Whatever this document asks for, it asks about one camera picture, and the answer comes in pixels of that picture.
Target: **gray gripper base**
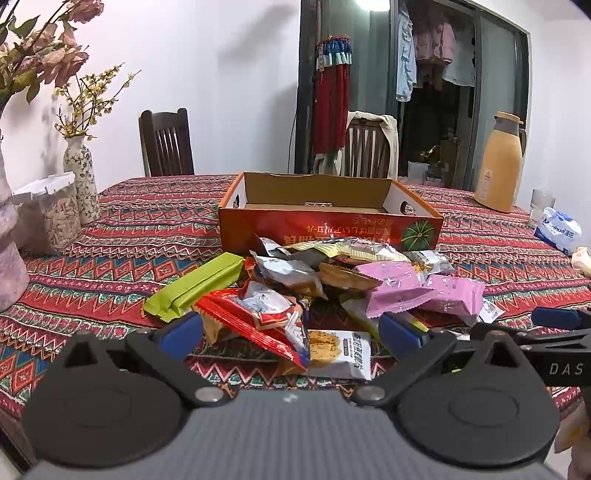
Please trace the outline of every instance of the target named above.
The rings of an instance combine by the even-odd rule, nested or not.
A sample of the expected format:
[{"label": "gray gripper base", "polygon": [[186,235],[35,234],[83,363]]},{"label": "gray gripper base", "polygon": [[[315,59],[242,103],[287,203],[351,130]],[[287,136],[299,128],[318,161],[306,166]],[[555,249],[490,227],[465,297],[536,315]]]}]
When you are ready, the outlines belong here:
[{"label": "gray gripper base", "polygon": [[381,410],[335,390],[242,390],[192,412],[167,447],[117,468],[41,462],[25,480],[558,480],[541,463],[500,472],[444,465],[416,451]]}]

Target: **closet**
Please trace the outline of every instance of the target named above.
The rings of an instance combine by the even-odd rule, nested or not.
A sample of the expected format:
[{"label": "closet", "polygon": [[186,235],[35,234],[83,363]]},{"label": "closet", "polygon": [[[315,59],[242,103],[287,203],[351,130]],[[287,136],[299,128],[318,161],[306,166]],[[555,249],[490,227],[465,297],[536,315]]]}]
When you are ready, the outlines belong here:
[{"label": "closet", "polygon": [[349,110],[391,115],[398,176],[473,190],[495,112],[527,121],[525,33],[461,0],[302,0],[295,172],[313,161],[316,42],[349,37]]}]

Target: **ceiling light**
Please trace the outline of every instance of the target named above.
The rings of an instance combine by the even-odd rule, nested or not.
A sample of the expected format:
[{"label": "ceiling light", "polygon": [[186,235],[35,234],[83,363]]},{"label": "ceiling light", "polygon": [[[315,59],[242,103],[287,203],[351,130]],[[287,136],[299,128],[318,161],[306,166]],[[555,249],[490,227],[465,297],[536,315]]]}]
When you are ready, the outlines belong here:
[{"label": "ceiling light", "polygon": [[390,10],[390,0],[355,0],[364,10],[372,12],[387,12]]}]

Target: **green snack bar wrapper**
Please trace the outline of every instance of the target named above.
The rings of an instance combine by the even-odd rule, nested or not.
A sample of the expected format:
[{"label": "green snack bar wrapper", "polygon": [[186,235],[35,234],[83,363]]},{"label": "green snack bar wrapper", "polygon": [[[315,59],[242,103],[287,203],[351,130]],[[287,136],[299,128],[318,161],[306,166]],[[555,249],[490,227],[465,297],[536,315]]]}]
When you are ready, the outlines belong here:
[{"label": "green snack bar wrapper", "polygon": [[167,323],[181,318],[206,293],[236,282],[243,265],[242,257],[224,252],[156,292],[145,301],[144,311]]}]

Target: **sliding door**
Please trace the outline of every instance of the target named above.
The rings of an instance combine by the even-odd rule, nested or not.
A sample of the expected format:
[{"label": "sliding door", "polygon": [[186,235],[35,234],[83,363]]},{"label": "sliding door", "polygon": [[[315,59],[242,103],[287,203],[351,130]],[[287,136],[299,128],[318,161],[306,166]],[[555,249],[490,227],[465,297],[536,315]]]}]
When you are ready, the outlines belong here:
[{"label": "sliding door", "polygon": [[387,109],[389,0],[323,0],[322,38],[346,35],[353,47],[349,110],[383,115]]},{"label": "sliding door", "polygon": [[515,113],[517,84],[516,32],[485,15],[477,14],[480,35],[477,36],[479,105],[475,108],[476,136],[472,147],[472,164],[467,169],[463,189],[474,191],[480,174],[488,137],[495,127],[497,112]]},{"label": "sliding door", "polygon": [[330,35],[346,35],[353,48],[349,75],[349,110],[383,115],[395,112],[395,37],[398,0],[303,0],[300,31],[300,85],[295,142],[296,173],[311,167],[315,46]]}]

